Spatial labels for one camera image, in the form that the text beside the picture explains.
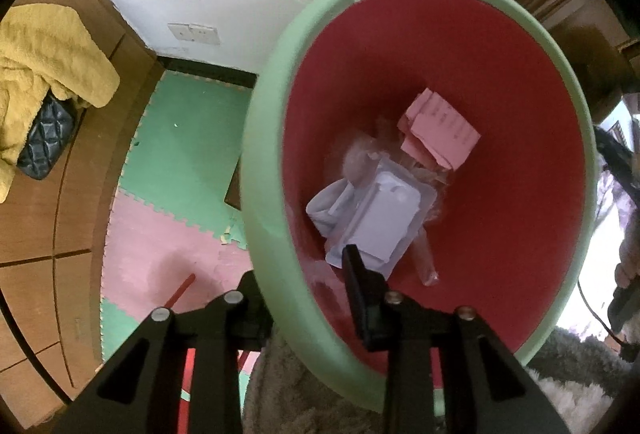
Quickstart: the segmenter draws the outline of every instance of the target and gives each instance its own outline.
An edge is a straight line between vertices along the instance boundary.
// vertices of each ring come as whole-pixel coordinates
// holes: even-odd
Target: black quilted leather object
[[[49,91],[18,157],[18,169],[33,179],[46,177],[73,137],[77,116],[71,100],[60,101]]]

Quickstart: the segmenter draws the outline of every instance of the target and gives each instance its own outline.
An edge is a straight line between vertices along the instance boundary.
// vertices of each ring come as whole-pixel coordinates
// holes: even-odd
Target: yellow towel
[[[104,106],[120,78],[75,10],[59,5],[9,9],[0,21],[0,203],[42,101]]]

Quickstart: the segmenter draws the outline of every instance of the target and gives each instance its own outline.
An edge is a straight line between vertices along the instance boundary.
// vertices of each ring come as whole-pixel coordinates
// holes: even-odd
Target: screw
[[[155,322],[164,322],[169,318],[171,312],[167,308],[156,308],[151,312],[151,320]]]
[[[471,321],[476,318],[476,310],[471,306],[460,306],[456,309],[456,313],[463,320]]]
[[[404,295],[396,290],[390,290],[385,293],[385,302],[390,305],[398,305],[404,300]]]
[[[242,295],[242,292],[237,289],[233,289],[225,293],[225,302],[227,304],[239,304],[242,302],[242,299],[244,299],[244,295]]]

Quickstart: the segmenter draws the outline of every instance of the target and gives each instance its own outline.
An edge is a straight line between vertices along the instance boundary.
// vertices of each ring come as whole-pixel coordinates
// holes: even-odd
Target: wall switch plate
[[[178,40],[201,42],[213,46],[220,45],[217,28],[202,26],[201,24],[168,23],[167,27]]]

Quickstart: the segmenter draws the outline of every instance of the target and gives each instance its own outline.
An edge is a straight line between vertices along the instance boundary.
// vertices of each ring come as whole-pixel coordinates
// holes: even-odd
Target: folded pink paper
[[[433,163],[428,151],[440,166],[457,169],[480,138],[451,104],[429,89],[409,106],[398,128],[406,135],[401,149],[425,167],[425,161]]]

